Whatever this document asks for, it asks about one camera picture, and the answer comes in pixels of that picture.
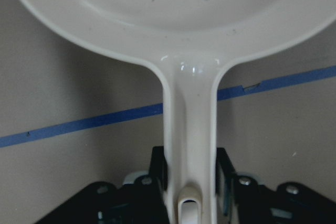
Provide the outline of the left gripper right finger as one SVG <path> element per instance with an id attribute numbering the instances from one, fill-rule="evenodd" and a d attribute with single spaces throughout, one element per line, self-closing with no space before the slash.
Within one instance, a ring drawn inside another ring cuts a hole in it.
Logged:
<path id="1" fill-rule="evenodd" d="M 287 182 L 271 190 L 237 172 L 224 148 L 216 151 L 218 223 L 335 223 L 335 202 L 309 187 Z"/>

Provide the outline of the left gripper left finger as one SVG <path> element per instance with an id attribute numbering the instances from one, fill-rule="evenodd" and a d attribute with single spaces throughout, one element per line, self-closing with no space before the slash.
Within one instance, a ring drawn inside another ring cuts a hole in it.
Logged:
<path id="1" fill-rule="evenodd" d="M 152 148 L 149 171 L 120 188 L 94 182 L 74 194 L 38 223 L 167 223 L 164 148 Z"/>

